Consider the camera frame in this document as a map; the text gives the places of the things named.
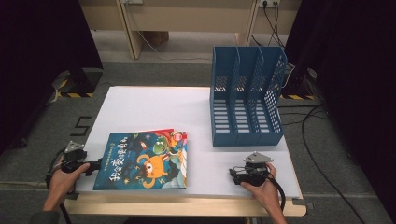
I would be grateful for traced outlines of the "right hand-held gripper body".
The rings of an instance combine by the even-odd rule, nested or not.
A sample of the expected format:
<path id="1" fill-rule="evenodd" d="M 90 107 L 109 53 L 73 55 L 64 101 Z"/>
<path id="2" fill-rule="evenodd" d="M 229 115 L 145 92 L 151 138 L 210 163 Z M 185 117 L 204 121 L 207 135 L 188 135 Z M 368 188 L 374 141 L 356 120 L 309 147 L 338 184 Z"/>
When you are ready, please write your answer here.
<path id="1" fill-rule="evenodd" d="M 266 179 L 272 178 L 269 168 L 266 165 L 267 162 L 272 162 L 273 159 L 261 154 L 258 151 L 254 151 L 250 155 L 244 158 L 245 171 L 247 173 L 246 182 L 250 185 L 259 187 Z"/>

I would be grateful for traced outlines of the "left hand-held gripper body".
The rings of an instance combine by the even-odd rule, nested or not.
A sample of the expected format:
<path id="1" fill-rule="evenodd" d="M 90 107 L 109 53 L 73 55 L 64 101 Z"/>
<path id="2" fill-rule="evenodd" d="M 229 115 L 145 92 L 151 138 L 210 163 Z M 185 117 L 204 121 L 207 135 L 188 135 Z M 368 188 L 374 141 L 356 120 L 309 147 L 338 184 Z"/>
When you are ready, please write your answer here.
<path id="1" fill-rule="evenodd" d="M 65 173 L 73 173 L 79 168 L 85 158 L 87 152 L 84 150 L 85 145 L 70 141 L 64 150 L 64 156 L 61 162 L 61 169 Z"/>

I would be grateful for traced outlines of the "blue plastic file rack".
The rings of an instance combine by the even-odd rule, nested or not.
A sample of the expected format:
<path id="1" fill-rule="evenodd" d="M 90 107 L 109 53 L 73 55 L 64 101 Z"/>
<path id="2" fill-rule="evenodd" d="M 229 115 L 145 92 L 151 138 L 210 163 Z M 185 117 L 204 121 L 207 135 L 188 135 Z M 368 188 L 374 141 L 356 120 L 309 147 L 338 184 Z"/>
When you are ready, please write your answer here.
<path id="1" fill-rule="evenodd" d="M 215 147 L 275 146 L 287 57 L 280 47 L 213 48 L 210 87 Z"/>

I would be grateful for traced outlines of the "blue cartoon picture book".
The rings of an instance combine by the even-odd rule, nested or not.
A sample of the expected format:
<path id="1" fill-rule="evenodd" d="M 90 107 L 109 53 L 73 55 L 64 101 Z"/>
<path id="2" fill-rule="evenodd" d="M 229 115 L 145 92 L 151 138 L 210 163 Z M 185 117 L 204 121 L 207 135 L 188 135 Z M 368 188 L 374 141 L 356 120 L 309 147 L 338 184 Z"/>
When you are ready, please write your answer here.
<path id="1" fill-rule="evenodd" d="M 111 133 L 93 188 L 184 189 L 187 158 L 188 135 L 175 141 L 151 131 Z"/>

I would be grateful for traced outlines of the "person's right hand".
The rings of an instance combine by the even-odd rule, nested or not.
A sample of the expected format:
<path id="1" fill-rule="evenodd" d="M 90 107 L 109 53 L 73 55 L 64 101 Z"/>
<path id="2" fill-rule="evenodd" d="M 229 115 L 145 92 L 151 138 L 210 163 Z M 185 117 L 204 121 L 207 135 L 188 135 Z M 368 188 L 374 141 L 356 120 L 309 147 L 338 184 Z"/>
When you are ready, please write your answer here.
<path id="1" fill-rule="evenodd" d="M 252 198 L 266 210 L 280 207 L 277 188 L 269 179 L 266 179 L 259 187 L 252 186 L 247 182 L 242 182 L 241 186 L 249 191 Z"/>

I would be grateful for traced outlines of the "person's left hand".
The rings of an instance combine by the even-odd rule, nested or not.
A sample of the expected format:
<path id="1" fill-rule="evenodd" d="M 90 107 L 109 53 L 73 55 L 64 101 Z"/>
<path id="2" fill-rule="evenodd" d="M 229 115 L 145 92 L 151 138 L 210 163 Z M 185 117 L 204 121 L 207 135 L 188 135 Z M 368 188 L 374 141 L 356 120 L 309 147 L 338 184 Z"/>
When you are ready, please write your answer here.
<path id="1" fill-rule="evenodd" d="M 55 203 L 61 203 L 65 195 L 74 188 L 80 175 L 86 172 L 89 167 L 90 165 L 85 163 L 72 173 L 65 173 L 62 170 L 55 171 L 49 183 L 49 198 Z"/>

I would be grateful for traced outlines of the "stand base with hazard tape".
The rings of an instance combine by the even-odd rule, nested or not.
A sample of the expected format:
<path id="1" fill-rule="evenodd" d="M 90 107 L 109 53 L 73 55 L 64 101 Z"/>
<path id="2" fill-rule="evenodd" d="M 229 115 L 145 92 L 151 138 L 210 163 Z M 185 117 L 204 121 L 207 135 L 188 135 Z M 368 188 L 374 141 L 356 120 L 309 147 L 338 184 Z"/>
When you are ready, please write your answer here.
<path id="1" fill-rule="evenodd" d="M 76 75 L 67 70 L 63 71 L 52 83 L 53 100 L 60 97 L 93 97 L 102 74 L 103 70 L 100 68 L 82 68 Z"/>
<path id="2" fill-rule="evenodd" d="M 315 99 L 315 79 L 308 71 L 295 74 L 294 70 L 295 66 L 293 64 L 288 63 L 286 65 L 281 96 L 284 99 Z"/>

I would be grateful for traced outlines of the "black curtain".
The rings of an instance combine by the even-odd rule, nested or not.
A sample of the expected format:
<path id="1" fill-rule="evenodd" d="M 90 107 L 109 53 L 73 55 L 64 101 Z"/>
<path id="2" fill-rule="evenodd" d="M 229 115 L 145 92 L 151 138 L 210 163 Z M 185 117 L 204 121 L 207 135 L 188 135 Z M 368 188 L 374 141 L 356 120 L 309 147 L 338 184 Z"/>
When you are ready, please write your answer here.
<path id="1" fill-rule="evenodd" d="M 58 75 L 101 66 L 78 0 L 0 0 L 0 154 L 21 139 Z"/>
<path id="2" fill-rule="evenodd" d="M 396 0 L 302 0 L 286 52 L 396 223 Z"/>

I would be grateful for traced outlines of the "brown cardboard box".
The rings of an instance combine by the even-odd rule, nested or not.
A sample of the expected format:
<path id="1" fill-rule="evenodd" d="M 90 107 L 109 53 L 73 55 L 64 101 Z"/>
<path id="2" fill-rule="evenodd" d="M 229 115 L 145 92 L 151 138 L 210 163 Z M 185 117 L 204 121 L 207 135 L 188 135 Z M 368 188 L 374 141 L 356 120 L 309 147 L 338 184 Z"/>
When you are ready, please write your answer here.
<path id="1" fill-rule="evenodd" d="M 169 33 L 164 31 L 146 31 L 144 35 L 153 47 L 159 47 L 169 40 Z"/>

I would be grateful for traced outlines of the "beige wooden desk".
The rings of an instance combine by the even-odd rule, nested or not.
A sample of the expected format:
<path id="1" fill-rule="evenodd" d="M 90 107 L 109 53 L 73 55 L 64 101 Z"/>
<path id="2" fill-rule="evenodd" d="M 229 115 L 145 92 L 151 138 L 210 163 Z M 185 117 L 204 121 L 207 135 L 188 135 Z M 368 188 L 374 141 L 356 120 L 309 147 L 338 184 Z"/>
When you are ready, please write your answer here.
<path id="1" fill-rule="evenodd" d="M 302 0 L 280 0 L 279 7 L 259 7 L 259 0 L 78 0 L 92 30 L 123 31 L 132 59 L 143 47 L 141 31 L 230 33 L 239 46 L 256 34 L 270 34 L 276 25 L 287 35 Z"/>

